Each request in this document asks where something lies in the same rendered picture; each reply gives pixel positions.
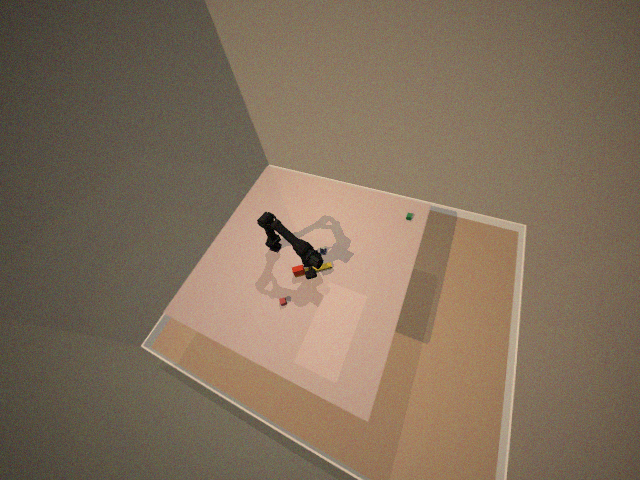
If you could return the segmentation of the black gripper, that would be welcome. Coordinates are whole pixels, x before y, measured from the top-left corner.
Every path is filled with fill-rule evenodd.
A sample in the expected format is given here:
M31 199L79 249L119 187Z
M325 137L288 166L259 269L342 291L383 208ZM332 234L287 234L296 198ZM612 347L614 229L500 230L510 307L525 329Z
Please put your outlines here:
M304 261L302 261L302 264L304 265L304 267L308 267L309 268L308 271L305 271L306 279L312 279L312 278L316 278L317 277L316 269L314 269L312 267L312 265L310 265L308 262L304 262ZM310 268L310 266L311 266L311 268Z

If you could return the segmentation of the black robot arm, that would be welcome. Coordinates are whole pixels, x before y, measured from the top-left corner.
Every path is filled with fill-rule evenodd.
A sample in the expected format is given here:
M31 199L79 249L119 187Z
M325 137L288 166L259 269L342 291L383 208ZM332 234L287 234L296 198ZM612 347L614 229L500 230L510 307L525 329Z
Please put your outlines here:
M282 225L274 214L265 212L257 222L260 227L264 228L267 234L268 238L265 245L270 248L269 250L278 253L282 246L282 244L279 243L281 241L280 236L275 234L274 230L276 230L292 245L293 250L299 257L301 257L302 261L308 262L316 269L319 269L322 266L323 259L321 254L318 253L317 250L314 250L308 242L298 239L293 235L285 226Z

